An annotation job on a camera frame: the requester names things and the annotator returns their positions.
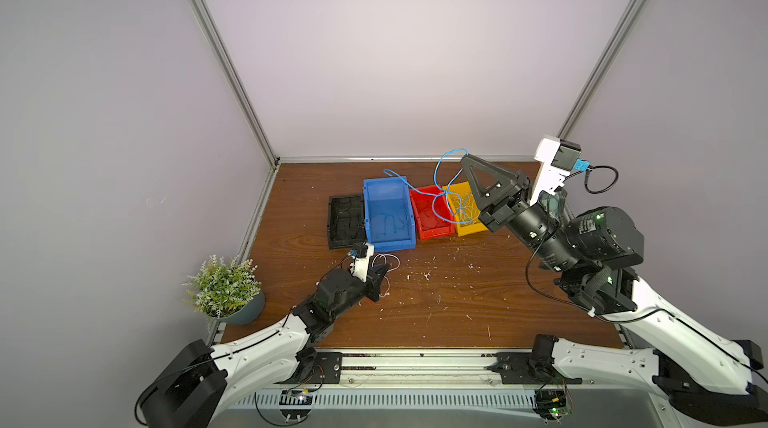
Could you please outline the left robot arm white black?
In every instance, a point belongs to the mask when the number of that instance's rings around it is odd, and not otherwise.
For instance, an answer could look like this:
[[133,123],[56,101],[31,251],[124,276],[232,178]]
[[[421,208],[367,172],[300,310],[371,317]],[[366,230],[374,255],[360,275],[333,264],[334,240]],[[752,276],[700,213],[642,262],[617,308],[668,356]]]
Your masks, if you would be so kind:
[[229,343],[189,343],[138,396],[136,421],[145,427],[207,427],[248,394],[293,377],[307,379],[314,346],[361,299],[379,300],[389,270],[387,263],[371,265],[361,280],[335,267],[273,325]]

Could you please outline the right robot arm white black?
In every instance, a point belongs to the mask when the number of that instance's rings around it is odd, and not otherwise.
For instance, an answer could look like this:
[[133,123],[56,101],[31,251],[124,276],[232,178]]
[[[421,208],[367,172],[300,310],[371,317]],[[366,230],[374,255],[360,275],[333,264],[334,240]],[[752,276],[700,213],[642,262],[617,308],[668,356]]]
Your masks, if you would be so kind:
[[543,383],[603,381],[666,399],[677,412],[714,426],[767,420],[764,364],[751,340],[719,336],[666,301],[635,268],[644,237],[631,217],[603,206],[563,224],[531,196],[528,177],[474,155],[461,165],[491,232],[508,229],[532,258],[557,273],[564,304],[640,337],[646,347],[606,348],[538,335],[529,357]]

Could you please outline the yellow plastic bin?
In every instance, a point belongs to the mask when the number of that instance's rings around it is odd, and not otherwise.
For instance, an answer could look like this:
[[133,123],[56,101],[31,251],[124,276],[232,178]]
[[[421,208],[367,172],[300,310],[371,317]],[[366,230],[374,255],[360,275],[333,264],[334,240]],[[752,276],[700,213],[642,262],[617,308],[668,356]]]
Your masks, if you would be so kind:
[[459,237],[485,232],[488,228],[479,220],[480,210],[468,182],[444,186],[446,199],[454,216]]

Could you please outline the blue plastic bin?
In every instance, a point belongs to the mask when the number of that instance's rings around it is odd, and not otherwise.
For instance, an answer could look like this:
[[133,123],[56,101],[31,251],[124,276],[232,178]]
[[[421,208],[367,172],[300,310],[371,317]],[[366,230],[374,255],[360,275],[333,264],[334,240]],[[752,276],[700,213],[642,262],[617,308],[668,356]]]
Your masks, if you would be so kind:
[[365,231],[376,252],[413,249],[417,236],[409,186],[397,177],[363,182]]

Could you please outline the red plastic bin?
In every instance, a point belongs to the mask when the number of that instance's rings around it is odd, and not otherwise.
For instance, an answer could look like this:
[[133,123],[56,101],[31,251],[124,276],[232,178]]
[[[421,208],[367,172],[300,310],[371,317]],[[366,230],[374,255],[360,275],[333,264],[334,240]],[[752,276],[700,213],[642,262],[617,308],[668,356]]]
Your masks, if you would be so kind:
[[431,185],[410,189],[410,198],[421,241],[455,233],[454,218],[441,188]]

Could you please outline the black plastic bin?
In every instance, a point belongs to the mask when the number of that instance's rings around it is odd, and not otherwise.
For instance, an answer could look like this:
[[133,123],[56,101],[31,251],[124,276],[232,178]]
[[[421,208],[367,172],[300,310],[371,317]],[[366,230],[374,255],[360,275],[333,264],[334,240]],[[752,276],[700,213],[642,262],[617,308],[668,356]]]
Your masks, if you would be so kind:
[[366,237],[362,194],[332,196],[328,202],[327,240],[331,250],[352,248]]

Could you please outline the small green potted plant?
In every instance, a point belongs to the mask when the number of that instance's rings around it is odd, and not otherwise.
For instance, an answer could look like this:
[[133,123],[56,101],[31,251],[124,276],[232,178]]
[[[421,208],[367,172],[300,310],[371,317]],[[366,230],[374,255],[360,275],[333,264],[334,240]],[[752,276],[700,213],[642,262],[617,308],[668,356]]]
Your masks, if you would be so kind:
[[186,303],[195,312],[232,325],[254,322],[264,311],[266,299],[256,278],[252,259],[226,260],[211,255],[199,272],[184,283]]

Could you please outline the left controller board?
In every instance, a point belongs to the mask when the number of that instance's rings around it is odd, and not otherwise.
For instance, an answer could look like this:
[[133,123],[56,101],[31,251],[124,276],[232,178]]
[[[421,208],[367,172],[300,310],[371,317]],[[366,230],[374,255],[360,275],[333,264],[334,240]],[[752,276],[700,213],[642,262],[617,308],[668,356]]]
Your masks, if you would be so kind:
[[287,426],[303,423],[313,410],[314,394],[309,390],[284,390],[281,392],[278,410]]

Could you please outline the controller board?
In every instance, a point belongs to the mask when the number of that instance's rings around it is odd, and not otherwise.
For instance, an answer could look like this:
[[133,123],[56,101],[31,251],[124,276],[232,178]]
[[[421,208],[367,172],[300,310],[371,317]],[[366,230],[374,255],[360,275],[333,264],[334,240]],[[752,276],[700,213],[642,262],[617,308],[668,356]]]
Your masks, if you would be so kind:
[[533,397],[533,412],[545,422],[559,423],[572,413],[570,396],[564,389],[537,390]]
[[309,390],[284,390],[281,392],[278,410],[287,426],[303,423],[313,410],[314,394]]

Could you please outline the right controller board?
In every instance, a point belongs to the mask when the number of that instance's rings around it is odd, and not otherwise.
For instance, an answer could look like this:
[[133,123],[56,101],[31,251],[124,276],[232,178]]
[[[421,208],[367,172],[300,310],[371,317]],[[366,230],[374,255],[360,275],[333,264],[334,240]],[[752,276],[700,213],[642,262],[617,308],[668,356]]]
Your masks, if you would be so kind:
[[537,390],[533,397],[533,412],[545,422],[559,423],[572,413],[570,396],[564,389]]

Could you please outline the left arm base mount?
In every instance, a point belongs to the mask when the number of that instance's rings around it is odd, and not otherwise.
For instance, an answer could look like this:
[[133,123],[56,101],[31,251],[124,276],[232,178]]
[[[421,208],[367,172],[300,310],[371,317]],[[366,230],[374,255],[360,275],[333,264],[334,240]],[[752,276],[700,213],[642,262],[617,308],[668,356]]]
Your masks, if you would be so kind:
[[283,384],[331,384],[340,382],[343,354],[334,351],[317,351],[305,348],[295,360],[297,367]]

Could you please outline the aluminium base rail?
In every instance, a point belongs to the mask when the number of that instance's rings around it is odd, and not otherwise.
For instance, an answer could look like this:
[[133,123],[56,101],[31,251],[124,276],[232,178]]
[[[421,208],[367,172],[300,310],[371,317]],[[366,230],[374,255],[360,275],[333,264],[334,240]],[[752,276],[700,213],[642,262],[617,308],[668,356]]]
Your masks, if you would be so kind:
[[531,350],[494,349],[381,349],[341,350],[340,382],[331,384],[277,384],[263,387],[234,403],[244,407],[278,408],[284,390],[309,390],[313,409],[429,407],[447,409],[533,409],[537,390],[571,387],[628,388],[654,392],[652,378],[658,363],[650,350],[590,347],[559,340],[553,350],[554,367],[580,385],[505,385],[499,374],[487,369],[498,352]]

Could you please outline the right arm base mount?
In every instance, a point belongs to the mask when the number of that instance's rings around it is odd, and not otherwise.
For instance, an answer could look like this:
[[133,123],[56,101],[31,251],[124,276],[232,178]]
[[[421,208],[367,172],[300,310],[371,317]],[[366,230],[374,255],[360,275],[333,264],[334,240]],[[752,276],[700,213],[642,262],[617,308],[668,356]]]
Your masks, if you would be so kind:
[[539,334],[535,337],[529,353],[498,352],[494,355],[495,362],[487,367],[493,373],[499,374],[505,385],[544,384],[580,385],[581,378],[568,378],[554,367],[553,350],[559,338],[554,335]]

